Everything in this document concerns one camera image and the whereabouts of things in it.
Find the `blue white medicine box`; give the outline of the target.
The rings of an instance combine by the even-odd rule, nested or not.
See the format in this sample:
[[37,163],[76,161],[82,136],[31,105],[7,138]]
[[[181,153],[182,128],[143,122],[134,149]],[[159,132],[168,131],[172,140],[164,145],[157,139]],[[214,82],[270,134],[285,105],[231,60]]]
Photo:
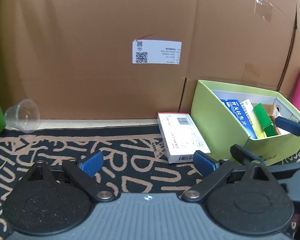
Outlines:
[[237,99],[221,99],[225,106],[233,113],[250,138],[257,139],[256,133],[246,115],[241,103]]

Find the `white box with barcode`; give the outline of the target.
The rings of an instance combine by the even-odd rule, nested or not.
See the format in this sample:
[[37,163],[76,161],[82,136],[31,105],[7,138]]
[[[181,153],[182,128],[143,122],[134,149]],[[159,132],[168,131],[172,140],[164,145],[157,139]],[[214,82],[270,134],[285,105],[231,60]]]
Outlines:
[[170,164],[192,162],[196,151],[211,153],[189,114],[159,112],[157,123]]

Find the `large brown cardboard box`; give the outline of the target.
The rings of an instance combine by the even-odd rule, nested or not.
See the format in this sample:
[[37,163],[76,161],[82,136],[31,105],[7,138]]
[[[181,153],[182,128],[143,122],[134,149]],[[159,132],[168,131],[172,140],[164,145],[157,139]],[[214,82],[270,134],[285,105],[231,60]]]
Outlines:
[[[291,97],[300,0],[0,0],[5,111],[152,119],[190,110],[198,80]],[[134,40],[182,42],[179,64],[133,64]]]

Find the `green small box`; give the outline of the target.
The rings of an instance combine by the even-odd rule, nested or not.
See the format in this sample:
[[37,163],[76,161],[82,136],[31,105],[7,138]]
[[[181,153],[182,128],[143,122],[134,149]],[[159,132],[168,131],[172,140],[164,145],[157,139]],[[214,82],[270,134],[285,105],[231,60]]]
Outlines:
[[277,131],[275,130],[274,124],[263,105],[261,103],[258,103],[257,105],[253,106],[253,110],[266,136],[273,137],[278,135]]

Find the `black patterned tablecloth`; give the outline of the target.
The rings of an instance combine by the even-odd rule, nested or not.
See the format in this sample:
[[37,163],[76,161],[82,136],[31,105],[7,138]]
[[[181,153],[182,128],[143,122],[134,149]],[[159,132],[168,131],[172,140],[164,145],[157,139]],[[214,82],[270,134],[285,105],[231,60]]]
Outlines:
[[104,165],[96,181],[114,193],[182,194],[202,179],[191,163],[168,163],[157,125],[43,129],[31,134],[4,130],[0,134],[0,239],[10,233],[2,204],[35,161],[60,165],[98,151],[104,155]]

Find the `light green open box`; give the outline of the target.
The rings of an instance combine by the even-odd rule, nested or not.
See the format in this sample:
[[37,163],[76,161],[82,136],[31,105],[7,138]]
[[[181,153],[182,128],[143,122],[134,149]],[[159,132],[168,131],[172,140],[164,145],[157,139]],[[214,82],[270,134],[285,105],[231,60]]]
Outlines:
[[233,144],[249,150],[265,160],[267,165],[279,163],[300,150],[300,137],[291,133],[263,139],[253,139],[223,103],[224,99],[249,99],[279,107],[283,117],[300,121],[300,111],[280,93],[231,83],[199,80],[194,93],[191,117],[214,159],[230,158]]

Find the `yellow green box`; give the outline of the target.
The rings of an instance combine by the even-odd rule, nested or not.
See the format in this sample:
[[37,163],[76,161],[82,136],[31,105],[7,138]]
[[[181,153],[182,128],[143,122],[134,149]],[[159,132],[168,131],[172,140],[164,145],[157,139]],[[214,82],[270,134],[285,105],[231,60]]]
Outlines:
[[258,139],[266,138],[267,137],[266,133],[262,129],[262,126],[261,126],[256,114],[254,113],[254,108],[253,108],[253,105],[250,102],[250,100],[247,99],[245,101],[242,101],[240,104],[250,121],[250,124],[254,130],[254,133],[256,134],[256,137]]

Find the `clear plastic cup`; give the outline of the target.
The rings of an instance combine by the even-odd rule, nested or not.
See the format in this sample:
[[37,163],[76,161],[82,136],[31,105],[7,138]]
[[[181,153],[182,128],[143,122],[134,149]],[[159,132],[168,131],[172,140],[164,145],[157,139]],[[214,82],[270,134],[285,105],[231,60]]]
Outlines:
[[31,99],[24,99],[9,107],[4,113],[4,119],[7,128],[32,133],[38,129],[41,117],[36,103]]

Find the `white shipping label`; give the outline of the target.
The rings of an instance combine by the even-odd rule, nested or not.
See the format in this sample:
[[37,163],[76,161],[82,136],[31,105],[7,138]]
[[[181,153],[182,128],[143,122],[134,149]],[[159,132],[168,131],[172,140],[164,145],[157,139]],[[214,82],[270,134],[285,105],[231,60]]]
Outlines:
[[132,42],[133,64],[179,64],[182,42],[139,39]]

